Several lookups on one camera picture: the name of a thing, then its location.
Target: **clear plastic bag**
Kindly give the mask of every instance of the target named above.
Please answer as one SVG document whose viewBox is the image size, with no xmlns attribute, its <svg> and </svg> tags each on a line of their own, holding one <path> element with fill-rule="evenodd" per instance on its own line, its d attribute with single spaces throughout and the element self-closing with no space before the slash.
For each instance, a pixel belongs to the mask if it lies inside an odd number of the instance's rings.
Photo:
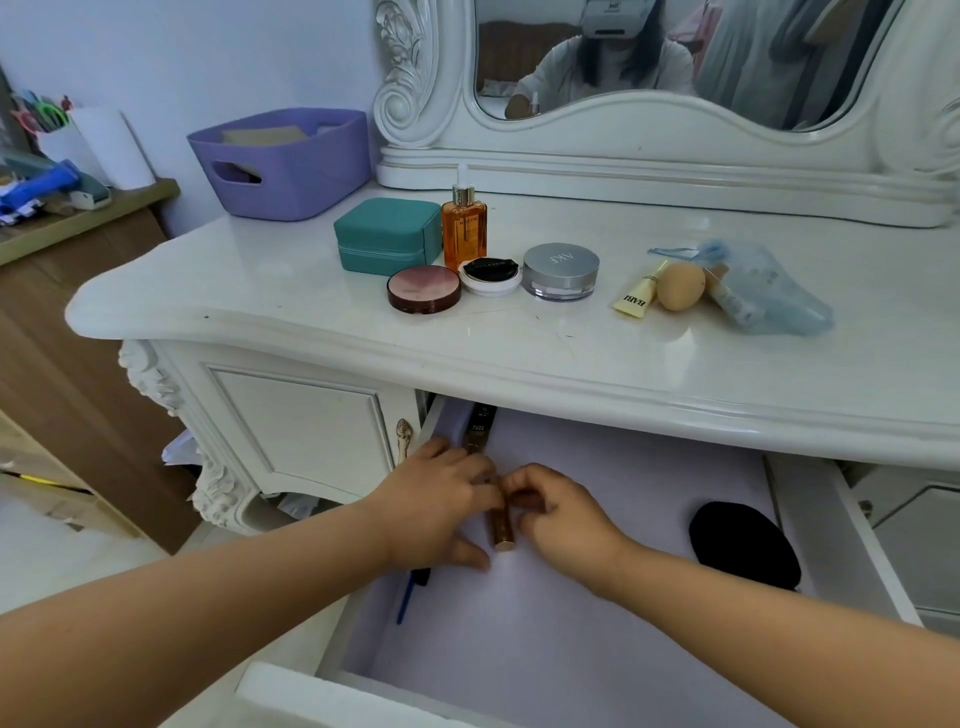
<svg viewBox="0 0 960 728">
<path fill-rule="evenodd" d="M 710 240 L 699 248 L 650 253 L 703 267 L 708 293 L 747 333 L 816 336 L 834 327 L 833 309 L 794 281 L 762 245 Z"/>
</svg>

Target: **basket handle hole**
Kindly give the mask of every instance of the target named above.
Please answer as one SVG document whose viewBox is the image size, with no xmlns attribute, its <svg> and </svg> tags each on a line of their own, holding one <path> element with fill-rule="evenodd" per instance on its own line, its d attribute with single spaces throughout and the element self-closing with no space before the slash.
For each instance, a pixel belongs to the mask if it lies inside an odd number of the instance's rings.
<svg viewBox="0 0 960 728">
<path fill-rule="evenodd" d="M 239 184 L 262 184 L 263 177 L 257 171 L 256 167 L 248 164 L 234 164 L 231 161 L 213 162 L 213 171 L 224 182 L 236 182 Z"/>
</svg>

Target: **serum bottle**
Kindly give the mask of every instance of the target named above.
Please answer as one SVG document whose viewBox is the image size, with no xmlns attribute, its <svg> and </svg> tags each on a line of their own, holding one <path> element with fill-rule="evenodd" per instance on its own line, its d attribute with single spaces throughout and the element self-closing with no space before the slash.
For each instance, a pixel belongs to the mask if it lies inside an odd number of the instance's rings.
<svg viewBox="0 0 960 728">
<path fill-rule="evenodd" d="M 465 164 L 457 167 L 453 201 L 444 205 L 444 265 L 452 271 L 461 263 L 487 256 L 487 206 L 476 200 Z"/>
</svg>

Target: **ornate mirror frame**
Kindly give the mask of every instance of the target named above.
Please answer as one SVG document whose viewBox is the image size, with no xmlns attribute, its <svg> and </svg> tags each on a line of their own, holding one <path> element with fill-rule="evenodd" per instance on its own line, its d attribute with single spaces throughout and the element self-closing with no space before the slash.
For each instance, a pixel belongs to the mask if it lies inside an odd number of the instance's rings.
<svg viewBox="0 0 960 728">
<path fill-rule="evenodd" d="M 660 91 L 595 96 L 524 121 L 474 95 L 474 0 L 385 0 L 393 70 L 376 95 L 381 184 L 944 225 L 960 171 L 960 3 L 904 0 L 852 108 L 804 133 Z"/>
</svg>

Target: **drawer handle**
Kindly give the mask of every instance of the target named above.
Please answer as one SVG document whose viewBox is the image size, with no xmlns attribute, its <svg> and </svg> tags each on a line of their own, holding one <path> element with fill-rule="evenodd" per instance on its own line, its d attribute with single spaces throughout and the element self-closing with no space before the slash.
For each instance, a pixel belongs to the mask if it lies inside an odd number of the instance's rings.
<svg viewBox="0 0 960 728">
<path fill-rule="evenodd" d="M 414 429 L 406 420 L 396 423 L 396 451 L 400 453 L 400 462 L 407 459 L 410 443 L 414 439 Z"/>
</svg>

